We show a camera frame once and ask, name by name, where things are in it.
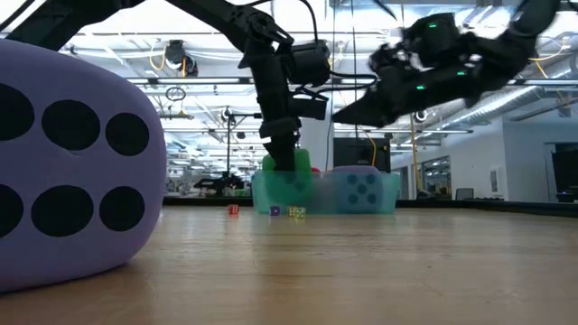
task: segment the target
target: robotic manipulator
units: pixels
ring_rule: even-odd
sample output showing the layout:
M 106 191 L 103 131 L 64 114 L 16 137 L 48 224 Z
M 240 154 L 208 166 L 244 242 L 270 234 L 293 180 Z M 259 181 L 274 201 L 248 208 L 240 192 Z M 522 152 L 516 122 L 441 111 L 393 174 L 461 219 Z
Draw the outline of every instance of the robotic manipulator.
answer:
M 6 39 L 58 51 L 82 27 L 143 1 L 47 0 Z M 528 58 L 535 55 L 538 34 L 554 20 L 560 1 L 523 1 L 515 20 L 495 40 L 460 34 L 452 14 L 418 20 L 403 30 L 399 44 L 383 45 L 371 56 L 369 66 L 377 74 L 376 82 L 368 85 L 363 98 L 334 115 L 333 122 L 383 127 L 399 116 L 456 98 L 475 104 L 482 92 L 502 88 L 525 68 Z M 265 148 L 278 171 L 294 171 L 299 117 L 324 119 L 328 100 L 321 95 L 328 89 L 313 92 L 304 86 L 318 88 L 335 74 L 328 61 L 329 49 L 317 37 L 314 17 L 315 40 L 294 45 L 294 39 L 273 17 L 253 7 L 266 0 L 248 5 L 225 0 L 167 2 L 217 29 L 244 53 L 238 66 L 250 68 L 255 81 L 263 117 L 259 133 L 271 139 Z M 309 4 L 302 2 L 312 13 Z M 415 55 L 430 69 L 413 66 L 410 59 Z M 300 87 L 290 91 L 289 83 Z M 297 94 L 311 98 L 294 98 Z

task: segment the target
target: teal plastic bin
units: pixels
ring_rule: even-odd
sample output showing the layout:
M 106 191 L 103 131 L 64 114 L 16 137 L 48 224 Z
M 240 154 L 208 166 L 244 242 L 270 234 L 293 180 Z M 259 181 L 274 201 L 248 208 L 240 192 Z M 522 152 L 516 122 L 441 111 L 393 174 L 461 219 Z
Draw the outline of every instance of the teal plastic bin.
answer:
M 307 215 L 390 214 L 399 188 L 395 173 L 257 171 L 252 182 L 253 203 L 260 214 L 268 214 L 273 206 L 282 213 L 287 207 L 303 207 Z M 280 197 L 280 189 L 286 195 Z

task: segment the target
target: ceiling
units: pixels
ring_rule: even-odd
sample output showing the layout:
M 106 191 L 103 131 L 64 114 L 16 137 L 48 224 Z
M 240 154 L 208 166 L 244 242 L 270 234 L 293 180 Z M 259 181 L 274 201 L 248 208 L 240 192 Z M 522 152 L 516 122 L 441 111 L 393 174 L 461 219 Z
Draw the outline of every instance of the ceiling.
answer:
M 0 2 L 0 22 L 22 2 L 23 0 Z M 42 2 L 36 1 L 20 19 L 0 32 L 6 35 Z M 237 5 L 247 3 L 241 0 L 230 2 Z M 403 4 L 404 25 L 410 25 L 425 15 L 441 12 L 455 13 L 456 22 L 461 25 L 476 5 L 475 1 L 467 0 L 419 2 L 413 0 L 387 1 L 387 3 L 391 4 L 397 17 L 402 16 L 401 4 Z M 506 28 L 510 13 L 518 1 L 504 0 L 502 3 L 505 7 L 499 8 L 489 17 L 481 20 L 477 16 L 472 20 L 475 33 L 495 37 Z M 317 18 L 320 38 L 327 41 L 333 53 L 333 68 L 338 72 L 370 73 L 366 63 L 369 54 L 383 42 L 395 43 L 400 40 L 397 28 L 402 23 L 376 8 L 369 0 L 310 0 L 310 4 Z M 257 8 L 271 14 L 297 42 L 312 39 L 309 14 L 306 7 L 298 1 L 274 0 Z M 540 58 L 547 59 L 540 61 L 547 73 L 561 69 L 558 66 L 565 69 L 568 65 L 575 46 L 578 46 L 578 38 L 568 26 L 575 26 L 576 19 L 578 17 L 574 12 L 559 13 L 555 22 L 540 39 L 537 49 Z M 168 64 L 163 64 L 163 48 L 170 40 L 184 41 L 188 55 L 194 58 L 199 67 L 198 78 L 183 79 L 180 72 L 171 69 Z M 215 170 L 224 166 L 222 159 L 226 157 L 224 144 L 226 133 L 223 129 L 226 128 L 226 123 L 222 113 L 226 107 L 237 114 L 259 112 L 251 80 L 249 78 L 238 80 L 239 77 L 250 77 L 249 70 L 237 68 L 241 53 L 210 26 L 164 0 L 147 0 L 133 9 L 118 12 L 102 23 L 86 26 L 61 49 L 61 53 L 132 79 L 149 96 L 163 118 L 169 150 L 181 152 L 184 156 L 193 154 L 194 161 L 200 167 L 212 166 L 211 169 Z M 538 73 L 536 65 L 531 64 L 521 77 L 541 77 Z M 559 77 L 568 78 L 568 74 Z M 175 82 L 146 84 L 145 79 L 154 78 L 171 78 L 175 79 Z M 167 90 L 170 88 L 175 90 L 175 87 L 184 90 L 186 97 L 183 100 L 171 101 L 167 98 Z M 432 107 L 428 109 L 429 115 L 425 122 L 417 127 L 428 130 L 442 130 L 449 127 L 465 129 L 471 125 L 483 124 L 481 113 L 488 111 L 487 106 L 510 96 L 512 91 L 514 90 L 506 89 L 487 94 L 480 104 L 470 110 L 465 110 L 461 101 Z M 332 109 L 345 107 L 362 95 L 362 91 L 335 92 L 331 101 Z M 556 92 L 550 91 L 542 98 L 553 102 L 556 96 Z M 539 98 L 528 104 L 535 105 L 534 102 L 537 100 Z M 475 120 L 471 118 L 472 112 L 477 112 Z M 245 138 L 240 139 L 237 134 L 232 136 L 233 147 L 236 148 L 234 157 L 231 158 L 232 166 L 240 169 L 255 168 L 256 162 L 265 154 L 259 145 L 264 140 L 256 133 L 259 125 L 260 120 L 247 117 L 235 126 L 236 132 L 245 133 Z M 407 131 L 409 127 L 409 118 L 402 117 L 388 129 Z M 352 126 L 336 125 L 336 136 L 354 136 L 351 128 Z M 394 134 L 394 136 L 396 143 L 405 144 L 408 141 L 407 134 Z M 429 135 L 428 139 L 435 144 L 440 136 L 444 135 Z

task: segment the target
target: blue plastic container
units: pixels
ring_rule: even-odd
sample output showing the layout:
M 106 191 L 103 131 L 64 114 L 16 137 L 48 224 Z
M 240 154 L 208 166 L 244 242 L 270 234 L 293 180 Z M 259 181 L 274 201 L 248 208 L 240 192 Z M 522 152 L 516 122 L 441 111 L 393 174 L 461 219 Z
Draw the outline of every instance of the blue plastic container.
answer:
M 273 200 L 267 187 L 286 187 L 287 182 L 312 177 L 311 188 L 304 189 L 307 196 L 286 195 Z M 260 214 L 269 214 L 272 206 L 291 206 L 307 209 L 307 215 L 327 214 L 390 214 L 396 208 L 400 188 L 398 174 L 359 171 L 355 169 L 314 173 L 263 172 L 253 176 L 253 203 Z

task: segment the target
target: black dot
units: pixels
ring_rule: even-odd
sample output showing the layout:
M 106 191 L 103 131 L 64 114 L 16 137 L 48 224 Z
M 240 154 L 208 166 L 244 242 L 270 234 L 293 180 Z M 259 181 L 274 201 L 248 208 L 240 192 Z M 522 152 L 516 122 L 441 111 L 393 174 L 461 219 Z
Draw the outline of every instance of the black dot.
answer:
M 373 184 L 376 182 L 376 176 L 375 175 L 368 175 L 365 177 L 365 182 L 367 184 Z
M 76 100 L 60 100 L 46 108 L 42 129 L 56 145 L 72 151 L 93 145 L 100 135 L 97 113 Z
M 10 234 L 22 220 L 24 204 L 20 195 L 0 184 L 0 238 Z
M 108 145 L 118 154 L 135 156 L 146 149 L 149 134 L 145 121 L 140 117 L 121 113 L 108 121 Z
M 0 141 L 24 135 L 34 123 L 34 107 L 19 90 L 0 83 Z
M 94 205 L 85 190 L 62 185 L 41 194 L 32 207 L 34 226 L 44 235 L 66 237 L 84 229 L 92 218 Z
M 144 214 L 143 196 L 127 186 L 111 190 L 100 202 L 100 219 L 110 230 L 130 230 L 138 225 Z
M 371 204 L 376 204 L 376 202 L 378 201 L 378 197 L 375 194 L 369 194 L 368 195 L 368 202 Z
M 355 195 L 355 194 L 350 194 L 350 196 L 348 197 L 348 201 L 349 201 L 351 204 L 356 204 L 356 203 L 358 202 L 358 200 L 359 200 L 359 198 L 358 198 L 358 196 Z
M 358 181 L 358 177 L 356 175 L 350 174 L 347 176 L 347 183 L 355 184 Z
M 359 194 L 365 194 L 368 191 L 368 187 L 361 184 L 358 186 L 358 193 Z

